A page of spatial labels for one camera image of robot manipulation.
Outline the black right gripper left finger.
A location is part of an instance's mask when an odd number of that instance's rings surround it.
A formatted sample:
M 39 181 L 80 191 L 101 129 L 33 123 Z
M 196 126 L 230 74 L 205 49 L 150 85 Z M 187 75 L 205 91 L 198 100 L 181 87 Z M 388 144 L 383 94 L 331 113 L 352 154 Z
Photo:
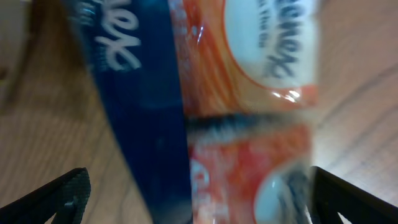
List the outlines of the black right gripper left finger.
M 1 224 L 80 224 L 91 193 L 86 168 L 76 168 L 1 208 Z

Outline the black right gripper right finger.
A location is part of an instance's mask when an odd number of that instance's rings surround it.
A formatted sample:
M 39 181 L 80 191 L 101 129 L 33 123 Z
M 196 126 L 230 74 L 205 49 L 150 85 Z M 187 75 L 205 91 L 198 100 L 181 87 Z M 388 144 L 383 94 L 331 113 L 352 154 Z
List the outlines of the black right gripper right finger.
M 313 166 L 312 194 L 308 211 L 313 224 L 397 224 L 397 207 L 355 185 Z

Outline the blue tissue multipack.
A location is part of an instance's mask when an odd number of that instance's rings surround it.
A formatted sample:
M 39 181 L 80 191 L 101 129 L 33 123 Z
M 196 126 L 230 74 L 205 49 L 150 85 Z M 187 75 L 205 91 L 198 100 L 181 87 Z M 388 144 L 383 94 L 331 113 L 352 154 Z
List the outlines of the blue tissue multipack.
M 64 1 L 154 223 L 306 223 L 316 0 Z

